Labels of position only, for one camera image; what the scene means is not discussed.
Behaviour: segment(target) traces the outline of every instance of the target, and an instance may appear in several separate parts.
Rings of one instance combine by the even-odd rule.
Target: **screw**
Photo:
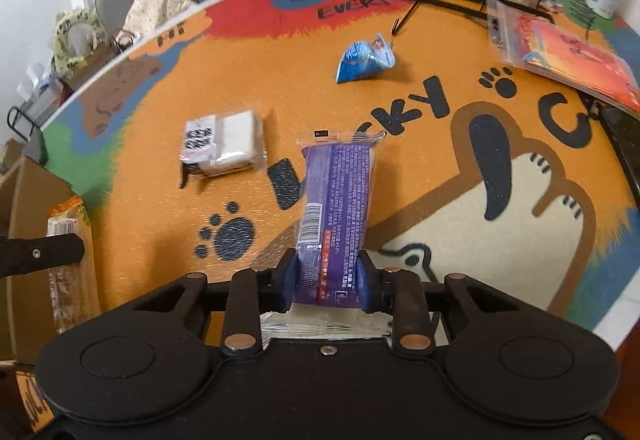
[[[248,350],[255,344],[255,337],[249,334],[233,334],[225,339],[225,346],[234,352]]]
[[[431,346],[431,339],[421,334],[408,334],[400,339],[400,346],[405,350],[426,350]]]
[[[322,348],[320,348],[320,353],[323,354],[324,356],[331,356],[331,355],[335,355],[336,353],[338,353],[338,348],[336,348],[335,346],[323,346]]]

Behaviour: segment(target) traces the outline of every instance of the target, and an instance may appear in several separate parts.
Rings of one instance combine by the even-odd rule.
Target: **white barcode label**
[[[59,236],[72,232],[78,234],[78,220],[75,218],[65,218],[64,220],[50,218],[47,222],[47,236]]]
[[[320,243],[322,204],[307,204],[300,223],[298,243]]]

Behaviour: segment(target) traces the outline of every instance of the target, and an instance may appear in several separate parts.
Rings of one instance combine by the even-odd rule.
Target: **round table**
[[[584,0],[558,25],[584,36]],[[638,269],[640,218],[612,145],[575,90],[504,65],[486,30],[421,6],[392,38],[397,65],[335,84],[350,43],[390,38],[403,0],[209,0],[110,63],[45,129],[47,164],[84,198],[102,305],[189,271],[229,279],[294,245],[314,130],[387,130],[365,247],[426,279],[466,272],[589,329]],[[640,38],[599,19],[590,40],[636,75]],[[265,172],[178,189],[185,122],[253,109]],[[626,310],[621,341],[640,312]]]

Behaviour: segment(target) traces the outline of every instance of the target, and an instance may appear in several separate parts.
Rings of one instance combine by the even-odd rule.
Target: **purple package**
[[[301,263],[296,302],[360,308],[356,258],[369,209],[373,146],[346,142],[305,147],[305,196],[296,250]]]

